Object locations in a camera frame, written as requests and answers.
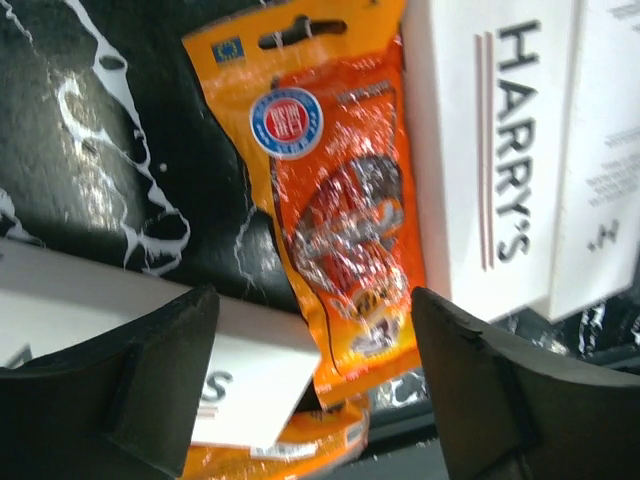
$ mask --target white cardboard box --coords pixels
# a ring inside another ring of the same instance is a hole
[[[549,293],[573,0],[409,0],[427,286],[485,321]]]
[[[0,365],[88,340],[188,290],[0,240]],[[319,360],[300,317],[222,297],[193,443],[273,445]]]
[[[640,3],[581,5],[551,321],[627,289],[640,240]]]

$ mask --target red and blue circular logo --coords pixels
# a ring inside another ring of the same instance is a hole
[[[280,88],[251,107],[251,132],[263,150],[280,160],[295,160],[313,150],[324,127],[316,97],[302,88]]]

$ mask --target orange packaging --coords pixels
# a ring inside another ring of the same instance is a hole
[[[420,364],[400,0],[294,0],[184,39],[322,354],[323,406]]]
[[[189,449],[182,480],[296,480],[326,473],[357,458],[367,443],[365,399],[332,412],[297,413],[268,449]]]

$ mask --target reflective plastic wrap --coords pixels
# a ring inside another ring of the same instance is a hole
[[[182,480],[308,480],[357,458],[368,429],[365,398],[297,413],[270,448],[191,447]]]
[[[326,408],[420,365],[425,285],[404,127],[404,2],[294,0],[184,39],[322,353]]]

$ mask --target hang hole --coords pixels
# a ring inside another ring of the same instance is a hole
[[[122,70],[125,67],[124,62],[113,55],[102,55],[99,61],[100,65],[109,71]]]
[[[262,50],[284,48],[309,38],[320,35],[342,35],[346,31],[347,24],[342,20],[311,20],[306,15],[301,15],[289,28],[260,37],[258,46]]]

